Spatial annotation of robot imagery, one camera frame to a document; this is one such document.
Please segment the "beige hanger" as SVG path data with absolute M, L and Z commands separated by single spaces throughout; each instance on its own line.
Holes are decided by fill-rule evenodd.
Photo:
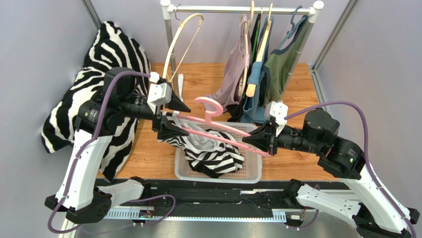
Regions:
M 241 29 L 241 40 L 244 41 L 243 44 L 240 45 L 240 52 L 241 52 L 241 60 L 244 63 L 243 73 L 241 78 L 239 79 L 239 86 L 238 86 L 238 96 L 240 98 L 243 97 L 243 93 L 245 91 L 246 83 L 247 83 L 247 72 L 249 69 L 249 63 L 250 63 L 250 53 L 249 53 L 249 29 L 252 25 L 253 19 L 254 19 L 254 10 L 255 2 L 251 1 L 250 6 L 250 19 L 247 21 L 241 21 L 239 24 L 239 28 Z

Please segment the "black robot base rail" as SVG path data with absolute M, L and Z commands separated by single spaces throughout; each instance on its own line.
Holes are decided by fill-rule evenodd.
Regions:
M 302 213 L 305 207 L 284 190 L 289 181 L 255 184 L 213 183 L 178 179 L 150 179 L 140 202 L 123 206 L 148 209 L 154 216 L 181 218 L 270 218 L 275 209 Z

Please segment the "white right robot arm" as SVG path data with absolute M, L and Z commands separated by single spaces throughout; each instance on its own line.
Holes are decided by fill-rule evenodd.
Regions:
M 338 178 L 358 197 L 358 201 L 323 193 L 310 185 L 292 179 L 282 199 L 290 206 L 318 209 L 339 218 L 363 238 L 414 238 L 420 213 L 401 205 L 375 175 L 364 150 L 351 140 L 338 135 L 339 121 L 322 108 L 303 110 L 301 129 L 279 126 L 270 117 L 243 142 L 275 155 L 279 148 L 318 156 L 318 165 Z

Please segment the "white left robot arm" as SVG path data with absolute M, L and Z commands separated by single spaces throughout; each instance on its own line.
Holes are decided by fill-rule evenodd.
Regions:
M 77 225 L 101 221 L 115 206 L 145 197 L 149 182 L 132 177 L 125 182 L 96 186 L 97 171 L 117 127 L 126 118 L 147 119 L 159 140 L 186 136 L 187 131 L 172 125 L 162 109 L 190 112 L 159 74 L 115 67 L 104 76 L 104 86 L 78 109 L 71 161 L 59 191 L 46 198 L 45 206 L 65 212 Z

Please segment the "pink lilac tank top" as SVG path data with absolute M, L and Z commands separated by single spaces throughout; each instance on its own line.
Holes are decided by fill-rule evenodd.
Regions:
M 247 21 L 246 15 L 241 17 L 241 21 Z M 244 43 L 241 40 L 241 29 L 239 30 L 237 42 L 231 50 L 228 60 L 224 67 L 224 77 L 221 87 L 213 94 L 207 94 L 205 97 L 213 99 L 221 104 L 223 111 L 227 111 L 228 105 L 239 104 L 241 98 L 238 96 L 239 79 L 242 76 L 244 63 L 241 60 L 240 45 Z M 249 38 L 249 53 L 252 52 L 250 32 Z

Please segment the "green hanger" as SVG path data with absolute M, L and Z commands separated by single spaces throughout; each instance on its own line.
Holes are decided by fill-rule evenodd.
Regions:
M 251 36 L 252 53 L 250 55 L 250 66 L 253 64 L 253 62 L 255 61 L 255 58 L 256 58 L 257 47 L 258 47 L 257 46 L 258 36 L 259 36 L 259 30 L 260 30 L 260 26 L 261 26 L 261 18 L 262 18 L 262 13 L 259 13 L 258 16 L 257 16 L 257 19 L 255 21 L 253 33 L 252 33 L 252 36 Z

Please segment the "black white striped tank top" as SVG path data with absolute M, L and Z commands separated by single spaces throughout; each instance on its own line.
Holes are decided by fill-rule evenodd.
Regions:
M 245 160 L 237 146 L 197 134 L 175 137 L 165 142 L 185 152 L 191 169 L 205 166 L 210 169 L 236 167 L 240 170 Z

